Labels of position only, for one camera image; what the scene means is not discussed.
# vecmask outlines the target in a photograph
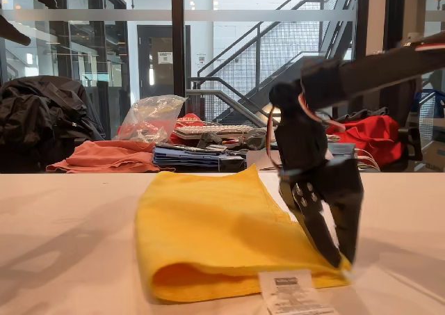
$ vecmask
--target yellow towel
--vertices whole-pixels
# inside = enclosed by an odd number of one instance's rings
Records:
[[[260,271],[308,268],[315,287],[347,284],[273,201],[254,166],[225,177],[160,172],[139,201],[136,248],[142,283],[164,300],[258,293]],[[347,259],[341,268],[350,269]]]

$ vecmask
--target black jacket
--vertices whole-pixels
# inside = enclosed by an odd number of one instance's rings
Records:
[[[0,172],[38,172],[85,140],[104,139],[85,88],[57,76],[15,79],[0,88]]]

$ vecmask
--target plastic bag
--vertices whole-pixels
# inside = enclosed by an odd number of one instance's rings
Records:
[[[137,140],[146,143],[167,141],[185,101],[186,98],[175,95],[138,100],[131,106],[113,140]]]

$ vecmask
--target sign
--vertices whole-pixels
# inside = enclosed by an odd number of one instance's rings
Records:
[[[173,52],[158,52],[158,63],[173,63]]]
[[[203,68],[207,63],[207,55],[205,53],[196,54],[196,65],[198,68]]]

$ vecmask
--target table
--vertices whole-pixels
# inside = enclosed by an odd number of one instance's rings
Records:
[[[137,200],[154,175],[0,175],[0,314],[267,315],[259,295],[145,299]],[[445,314],[444,174],[363,174],[354,284],[321,290],[341,315]],[[277,176],[261,173],[277,203]]]

